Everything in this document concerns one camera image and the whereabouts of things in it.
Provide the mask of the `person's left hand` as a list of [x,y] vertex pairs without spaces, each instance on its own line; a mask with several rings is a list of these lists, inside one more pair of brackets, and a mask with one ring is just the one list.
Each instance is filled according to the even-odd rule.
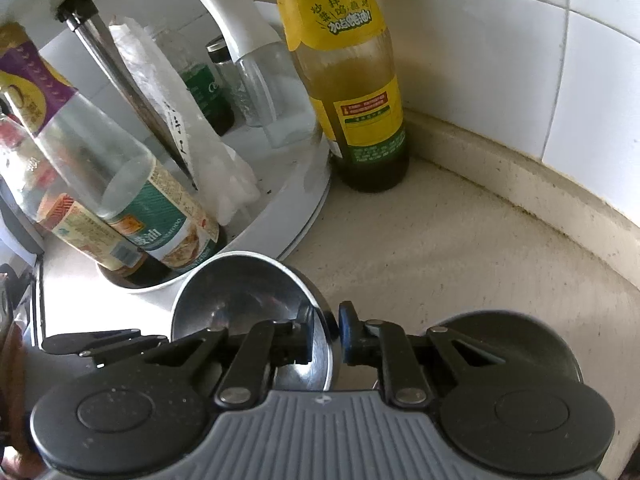
[[1,478],[37,479],[46,466],[27,439],[25,356],[15,322],[1,338]]

